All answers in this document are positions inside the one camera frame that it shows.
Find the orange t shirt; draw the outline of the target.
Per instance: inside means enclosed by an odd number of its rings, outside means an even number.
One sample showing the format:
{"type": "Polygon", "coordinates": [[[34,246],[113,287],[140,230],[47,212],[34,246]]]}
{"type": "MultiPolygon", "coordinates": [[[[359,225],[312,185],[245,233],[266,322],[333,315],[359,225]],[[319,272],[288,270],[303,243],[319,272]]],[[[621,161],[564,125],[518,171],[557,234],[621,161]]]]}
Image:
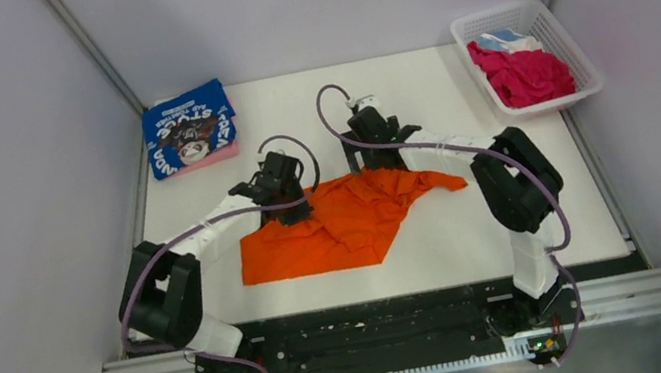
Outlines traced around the orange t shirt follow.
{"type": "Polygon", "coordinates": [[[365,169],[319,185],[312,214],[296,224],[274,220],[241,240],[246,286],[379,265],[402,221],[434,189],[464,189],[460,177],[434,171],[365,169]]]}

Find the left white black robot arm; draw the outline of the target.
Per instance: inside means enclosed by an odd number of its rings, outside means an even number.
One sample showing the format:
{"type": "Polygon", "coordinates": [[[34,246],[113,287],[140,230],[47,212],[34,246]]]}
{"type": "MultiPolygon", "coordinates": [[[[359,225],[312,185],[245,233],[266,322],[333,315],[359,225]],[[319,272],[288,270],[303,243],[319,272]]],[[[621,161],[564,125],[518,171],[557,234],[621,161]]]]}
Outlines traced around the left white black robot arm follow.
{"type": "Polygon", "coordinates": [[[298,158],[267,152],[250,180],[231,188],[186,231],[135,246],[118,311],[123,334],[136,332],[166,348],[214,355],[224,373],[249,373],[255,356],[242,343],[242,330],[205,311],[203,269],[267,223],[291,225],[309,218],[303,173],[298,158]]]}

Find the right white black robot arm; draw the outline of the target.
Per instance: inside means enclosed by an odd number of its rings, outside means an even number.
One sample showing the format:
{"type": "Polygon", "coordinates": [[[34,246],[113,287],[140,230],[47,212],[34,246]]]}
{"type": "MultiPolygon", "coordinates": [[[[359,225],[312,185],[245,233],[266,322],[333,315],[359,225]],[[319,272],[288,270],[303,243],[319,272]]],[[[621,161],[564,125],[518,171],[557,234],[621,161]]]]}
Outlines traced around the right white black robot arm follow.
{"type": "Polygon", "coordinates": [[[491,215],[509,232],[513,256],[513,294],[493,308],[495,327],[507,337],[548,326],[562,302],[562,288],[546,218],[556,209],[564,180],[528,135],[507,126],[484,138],[445,136],[400,125],[374,105],[352,112],[342,136],[352,170],[428,171],[479,187],[491,215]]]}

